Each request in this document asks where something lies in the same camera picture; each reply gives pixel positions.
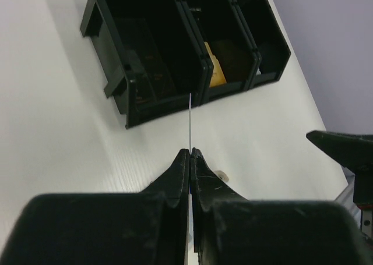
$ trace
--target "white table surface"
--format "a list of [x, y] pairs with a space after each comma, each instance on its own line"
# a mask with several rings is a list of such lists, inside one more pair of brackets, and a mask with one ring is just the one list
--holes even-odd
[[[33, 196], [136, 192], [188, 148], [185, 111], [125, 129], [80, 35], [85, 4], [0, 0], [0, 246]], [[195, 108], [192, 120], [193, 146], [248, 199], [333, 200], [347, 185], [305, 138], [324, 126], [294, 52], [280, 82]]]

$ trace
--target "purple wall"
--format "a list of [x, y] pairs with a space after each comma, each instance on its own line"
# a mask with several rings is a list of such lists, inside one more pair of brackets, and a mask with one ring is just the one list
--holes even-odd
[[327, 130], [373, 134], [373, 1], [274, 2]]

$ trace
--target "plastic storage bin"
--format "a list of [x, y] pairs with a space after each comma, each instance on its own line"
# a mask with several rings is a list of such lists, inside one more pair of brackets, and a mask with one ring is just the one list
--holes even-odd
[[268, 0], [233, 0], [248, 37], [260, 57], [249, 88], [280, 80], [291, 52]]
[[[247, 90], [259, 59], [232, 0], [181, 2], [202, 53], [210, 66], [213, 62], [214, 74], [206, 82], [202, 103]], [[214, 83], [219, 76], [224, 79]]]
[[180, 0], [88, 0], [80, 30], [90, 36], [126, 127], [187, 109], [212, 69]]

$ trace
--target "yellow object in bin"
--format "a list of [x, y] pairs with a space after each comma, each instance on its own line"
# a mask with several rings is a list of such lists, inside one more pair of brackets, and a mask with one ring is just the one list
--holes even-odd
[[207, 48], [207, 51], [209, 52], [212, 63], [214, 64], [214, 72], [212, 74], [210, 87], [221, 86], [222, 84], [226, 84], [226, 77], [224, 76], [223, 70], [221, 69], [219, 60], [217, 60], [216, 56], [212, 54], [212, 50], [210, 48], [209, 43], [205, 42], [205, 46]]

